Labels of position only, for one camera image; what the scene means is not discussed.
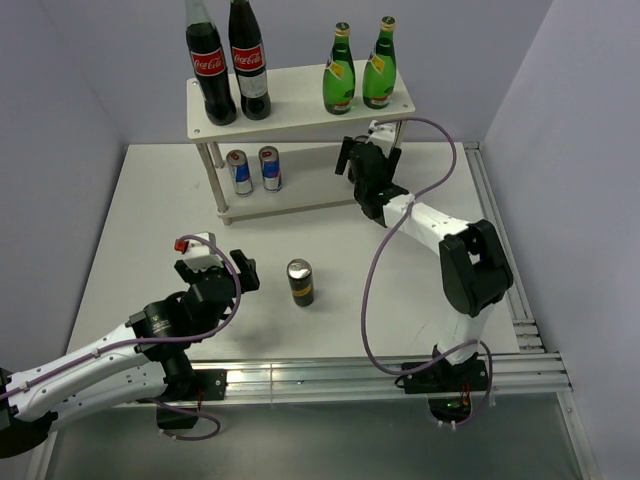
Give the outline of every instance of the white table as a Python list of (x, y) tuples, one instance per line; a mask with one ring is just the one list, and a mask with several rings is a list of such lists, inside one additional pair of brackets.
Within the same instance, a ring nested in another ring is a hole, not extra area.
[[(256, 148), (227, 145), (227, 148)], [(405, 143), (396, 182), (411, 191), (440, 178), (450, 162), (442, 143)], [(424, 201), (475, 221), (482, 213), (462, 145), (451, 179)], [(327, 158), (335, 162), (336, 158)], [(284, 189), (287, 166), (282, 166)], [(335, 177), (328, 181), (346, 182)], [(78, 348), (125, 322), (146, 304), (185, 289), (173, 270), (174, 239), (211, 231), (225, 251), (240, 248), (257, 261), (260, 290), (242, 297), (229, 328), (188, 350), (192, 360), (362, 357), (359, 312), (365, 276), (386, 230), (355, 203), (235, 222), (225, 227), (204, 168), (190, 145), (132, 145), (126, 156), (73, 329)], [(302, 257), (314, 268), (316, 301), (296, 306), (285, 267)], [(372, 288), (370, 341), (379, 356), (430, 354), (435, 322), (450, 308), (437, 257), (398, 234), (387, 247)], [(505, 302), (483, 339), (494, 353), (518, 353)]]

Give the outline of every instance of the coca-cola logo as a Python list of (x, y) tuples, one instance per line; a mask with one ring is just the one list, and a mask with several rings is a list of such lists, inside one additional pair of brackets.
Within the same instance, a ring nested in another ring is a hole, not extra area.
[(191, 61), (196, 74), (203, 77), (212, 77), (225, 70), (222, 47), (212, 53), (191, 52)]
[(253, 48), (231, 48), (233, 66), (240, 72), (253, 72), (264, 67), (264, 51), (262, 43)]

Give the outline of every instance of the can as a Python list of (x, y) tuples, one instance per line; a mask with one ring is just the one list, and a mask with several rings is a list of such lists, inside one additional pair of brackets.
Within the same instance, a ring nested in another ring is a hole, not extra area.
[(227, 165), (229, 165), (229, 175), (235, 192), (241, 197), (251, 195), (253, 182), (249, 172), (247, 154), (242, 150), (231, 150), (227, 153)]
[(296, 305), (306, 307), (313, 303), (313, 272), (311, 264), (301, 258), (295, 258), (287, 265), (287, 277), (291, 295)]
[(278, 149), (272, 146), (262, 147), (258, 152), (262, 170), (262, 183), (268, 192), (277, 192), (282, 188), (280, 174), (280, 155)]

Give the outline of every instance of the green bottle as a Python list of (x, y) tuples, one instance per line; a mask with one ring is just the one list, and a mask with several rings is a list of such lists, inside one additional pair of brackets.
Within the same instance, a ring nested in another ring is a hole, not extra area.
[(336, 37), (322, 79), (322, 99), (327, 112), (343, 115), (351, 108), (356, 91), (356, 74), (349, 48), (349, 24), (336, 24)]
[(362, 97), (369, 108), (386, 107), (396, 84), (396, 53), (393, 48), (395, 28), (395, 18), (382, 17), (378, 41), (364, 68)]

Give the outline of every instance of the white wall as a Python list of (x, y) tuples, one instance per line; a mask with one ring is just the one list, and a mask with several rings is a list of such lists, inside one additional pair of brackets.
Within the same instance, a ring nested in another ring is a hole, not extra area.
[(35, 0), (3, 4), (0, 45), (0, 366), (15, 371), (66, 348), (122, 145)]
[[(193, 71), (182, 0), (41, 2), (130, 143), (186, 142), (185, 81)], [(252, 1), (270, 68), (324, 63), (340, 20), (352, 25), (354, 57), (366, 58), (380, 18), (395, 15), (399, 68), (418, 112), (464, 140), (484, 138), (550, 3)], [(227, 45), (229, 2), (207, 5)], [(325, 130), (314, 138), (335, 140), (343, 133)], [(423, 128), (416, 135), (440, 139)]]
[(607, 479), (640, 471), (640, 2), (555, 0), (486, 138), (532, 309)]

